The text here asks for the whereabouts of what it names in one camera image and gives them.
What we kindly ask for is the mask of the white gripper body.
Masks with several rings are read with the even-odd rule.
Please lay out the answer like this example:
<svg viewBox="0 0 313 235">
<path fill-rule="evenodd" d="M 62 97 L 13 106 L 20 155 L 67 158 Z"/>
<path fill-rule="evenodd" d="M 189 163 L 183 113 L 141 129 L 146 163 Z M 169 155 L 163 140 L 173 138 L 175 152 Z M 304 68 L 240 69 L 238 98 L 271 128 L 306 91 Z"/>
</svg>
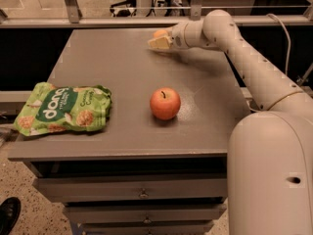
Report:
<svg viewBox="0 0 313 235">
<path fill-rule="evenodd" d="M 183 23 L 179 23 L 171 28 L 171 39 L 172 43 L 176 48 L 186 49 L 186 41 L 185 41 L 185 25 Z"/>
</svg>

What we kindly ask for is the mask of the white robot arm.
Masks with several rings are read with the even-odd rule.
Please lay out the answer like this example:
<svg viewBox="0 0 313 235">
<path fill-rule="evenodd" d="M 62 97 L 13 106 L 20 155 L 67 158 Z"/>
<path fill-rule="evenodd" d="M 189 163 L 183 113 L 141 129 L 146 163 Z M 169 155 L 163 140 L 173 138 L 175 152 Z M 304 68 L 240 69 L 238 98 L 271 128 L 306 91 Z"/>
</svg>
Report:
<svg viewBox="0 0 313 235">
<path fill-rule="evenodd" d="M 313 235 L 313 99 L 214 10 L 154 33 L 157 51 L 215 45 L 258 107 L 234 128 L 228 148 L 230 235 Z"/>
</svg>

